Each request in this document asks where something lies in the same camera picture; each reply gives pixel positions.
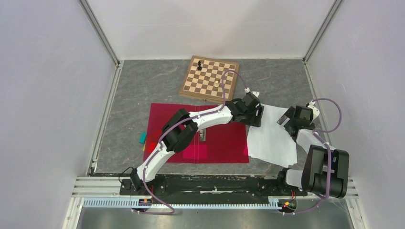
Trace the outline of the white printed paper stack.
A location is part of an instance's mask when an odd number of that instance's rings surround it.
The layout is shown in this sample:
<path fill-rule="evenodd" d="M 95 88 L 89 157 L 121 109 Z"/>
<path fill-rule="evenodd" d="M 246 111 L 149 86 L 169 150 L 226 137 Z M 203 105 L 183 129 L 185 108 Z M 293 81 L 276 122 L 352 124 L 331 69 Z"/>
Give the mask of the white printed paper stack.
<path fill-rule="evenodd" d="M 256 158 L 282 167 L 298 162 L 297 145 L 277 120 L 287 111 L 286 108 L 264 105 L 260 127 L 249 127 L 247 150 L 251 158 Z"/>

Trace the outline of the red file folder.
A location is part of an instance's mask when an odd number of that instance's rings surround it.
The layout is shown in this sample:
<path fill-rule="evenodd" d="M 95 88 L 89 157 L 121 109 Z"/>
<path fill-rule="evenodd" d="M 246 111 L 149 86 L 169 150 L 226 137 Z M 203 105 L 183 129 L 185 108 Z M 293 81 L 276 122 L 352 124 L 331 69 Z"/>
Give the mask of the red file folder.
<path fill-rule="evenodd" d="M 152 103 L 143 160 L 146 160 L 155 149 L 162 134 L 162 128 L 179 109 L 184 108 L 188 112 L 197 112 L 214 107 L 216 106 Z M 216 125 L 206 129 L 205 141 L 201 141 L 200 136 L 197 133 L 184 151 L 171 156 L 167 162 L 188 164 L 249 162 L 244 124 Z"/>

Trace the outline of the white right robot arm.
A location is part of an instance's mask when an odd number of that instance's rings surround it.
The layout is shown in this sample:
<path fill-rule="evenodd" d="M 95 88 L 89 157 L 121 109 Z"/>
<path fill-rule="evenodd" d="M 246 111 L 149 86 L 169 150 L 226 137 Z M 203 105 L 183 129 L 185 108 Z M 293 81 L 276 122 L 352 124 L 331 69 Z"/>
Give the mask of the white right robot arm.
<path fill-rule="evenodd" d="M 278 173 L 276 189 L 282 195 L 297 187 L 323 198 L 343 198 L 348 188 L 349 153 L 323 140 L 315 130 L 314 118 L 313 109 L 298 105 L 278 119 L 307 157 L 302 170 L 284 168 Z"/>

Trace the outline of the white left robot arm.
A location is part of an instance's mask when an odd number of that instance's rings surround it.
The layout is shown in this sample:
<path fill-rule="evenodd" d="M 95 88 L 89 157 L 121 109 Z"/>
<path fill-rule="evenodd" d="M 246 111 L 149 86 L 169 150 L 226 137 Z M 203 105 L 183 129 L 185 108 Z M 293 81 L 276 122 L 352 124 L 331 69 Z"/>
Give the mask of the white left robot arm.
<path fill-rule="evenodd" d="M 169 158 L 186 149 L 202 129 L 228 123 L 260 127 L 264 107 L 259 92 L 246 92 L 242 99 L 233 99 L 217 107 L 199 112 L 178 110 L 162 128 L 157 145 L 147 159 L 130 173 L 132 189 L 139 195 L 149 191 L 152 181 Z"/>

